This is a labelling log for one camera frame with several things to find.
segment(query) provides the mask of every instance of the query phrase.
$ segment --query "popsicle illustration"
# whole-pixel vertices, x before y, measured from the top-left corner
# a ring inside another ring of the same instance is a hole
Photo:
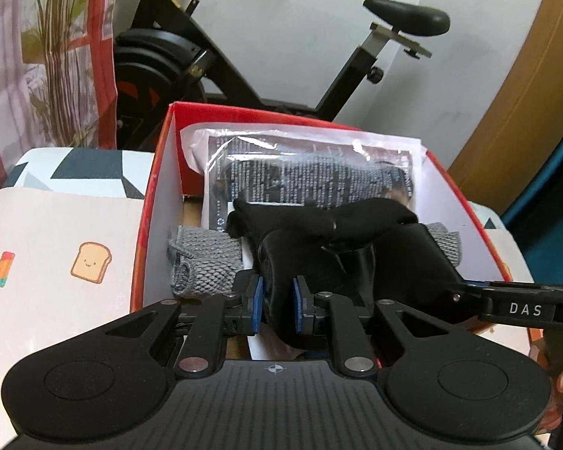
[[[12,252],[3,252],[0,258],[0,288],[4,287],[8,279],[8,271],[11,270],[12,260],[15,254]]]

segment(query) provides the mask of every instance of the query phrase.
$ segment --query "clear plastic bag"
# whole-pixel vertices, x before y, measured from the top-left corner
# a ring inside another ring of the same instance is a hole
[[[355,130],[268,124],[182,130],[184,155],[205,176],[202,226],[222,230],[235,198],[331,208],[372,197],[409,205],[419,140]]]

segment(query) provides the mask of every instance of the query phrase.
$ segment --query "silver rivet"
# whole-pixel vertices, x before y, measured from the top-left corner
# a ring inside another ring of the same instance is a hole
[[[202,372],[208,369],[208,361],[202,357],[186,357],[179,361],[179,368],[186,372]]]
[[[373,360],[365,357],[351,357],[344,362],[344,367],[353,372],[366,372],[373,368]]]

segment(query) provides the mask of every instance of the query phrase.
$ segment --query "gray rolled cloth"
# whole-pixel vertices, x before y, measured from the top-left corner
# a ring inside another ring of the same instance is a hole
[[[429,223],[426,227],[450,263],[455,267],[461,264],[461,234],[458,231],[449,231],[442,223]]]
[[[174,297],[206,297],[232,290],[242,270],[242,247],[227,233],[195,226],[178,226],[167,249]]]

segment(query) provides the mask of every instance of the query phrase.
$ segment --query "black bike saddle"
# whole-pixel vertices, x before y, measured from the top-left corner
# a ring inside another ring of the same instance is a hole
[[[449,15],[437,8],[394,0],[365,0],[363,6],[397,32],[432,37],[442,35],[450,28]]]

